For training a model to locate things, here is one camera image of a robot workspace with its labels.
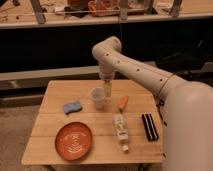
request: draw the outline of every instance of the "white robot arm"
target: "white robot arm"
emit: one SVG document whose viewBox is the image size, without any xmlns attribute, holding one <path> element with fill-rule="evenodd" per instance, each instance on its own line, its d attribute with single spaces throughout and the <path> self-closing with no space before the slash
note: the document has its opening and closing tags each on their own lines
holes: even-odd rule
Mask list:
<svg viewBox="0 0 213 171">
<path fill-rule="evenodd" d="M 139 83 L 164 101 L 163 171 L 213 170 L 213 89 L 152 67 L 121 52 L 110 37 L 93 47 L 100 77 L 110 81 L 115 71 Z"/>
</svg>

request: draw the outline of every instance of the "small bottle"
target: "small bottle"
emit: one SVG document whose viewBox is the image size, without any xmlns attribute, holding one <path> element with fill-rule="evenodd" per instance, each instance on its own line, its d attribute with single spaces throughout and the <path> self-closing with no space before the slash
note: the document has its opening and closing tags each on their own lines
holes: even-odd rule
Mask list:
<svg viewBox="0 0 213 171">
<path fill-rule="evenodd" d="M 114 124 L 116 128 L 116 133 L 120 144 L 122 145 L 122 149 L 125 153 L 129 151 L 129 136 L 127 129 L 125 127 L 124 119 L 122 114 L 114 115 Z"/>
<path fill-rule="evenodd" d="M 104 81 L 103 88 L 104 88 L 106 98 L 110 98 L 111 97 L 111 90 L 112 90 L 112 83 L 110 82 L 110 80 Z"/>
</svg>

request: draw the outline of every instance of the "wooden table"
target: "wooden table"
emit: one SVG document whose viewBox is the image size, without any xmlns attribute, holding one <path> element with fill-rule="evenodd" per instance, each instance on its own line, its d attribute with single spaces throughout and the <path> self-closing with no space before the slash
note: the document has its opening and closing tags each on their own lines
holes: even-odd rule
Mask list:
<svg viewBox="0 0 213 171">
<path fill-rule="evenodd" d="M 128 164 L 159 163 L 162 161 L 162 125 L 153 95 L 131 80 L 113 80 L 112 96 L 103 110 L 96 110 L 90 91 L 102 86 L 101 80 L 51 81 L 47 87 L 37 119 L 22 158 L 24 165 Z M 124 154 L 118 143 L 113 115 L 117 104 L 129 96 L 124 119 L 129 133 L 130 152 Z M 83 110 L 65 115 L 63 105 L 80 100 Z M 148 142 L 141 113 L 152 113 L 159 140 Z M 93 146 L 83 160 L 65 161 L 55 150 L 55 136 L 65 124 L 80 121 L 92 130 Z"/>
</svg>

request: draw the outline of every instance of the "plastic cup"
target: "plastic cup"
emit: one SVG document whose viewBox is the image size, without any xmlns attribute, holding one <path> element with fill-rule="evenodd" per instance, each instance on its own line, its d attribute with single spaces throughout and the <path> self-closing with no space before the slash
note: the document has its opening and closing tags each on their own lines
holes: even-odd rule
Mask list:
<svg viewBox="0 0 213 171">
<path fill-rule="evenodd" d="M 102 109 L 105 103 L 105 92 L 102 87 L 96 87 L 91 91 L 91 98 L 96 109 Z"/>
</svg>

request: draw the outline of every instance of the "orange plate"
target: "orange plate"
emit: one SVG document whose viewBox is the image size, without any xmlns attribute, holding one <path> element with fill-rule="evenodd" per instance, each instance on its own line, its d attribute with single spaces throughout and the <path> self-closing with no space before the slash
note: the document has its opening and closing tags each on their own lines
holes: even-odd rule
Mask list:
<svg viewBox="0 0 213 171">
<path fill-rule="evenodd" d="M 92 146 L 92 132 L 81 122 L 71 122 L 58 132 L 55 148 L 65 160 L 76 160 L 88 153 Z"/>
</svg>

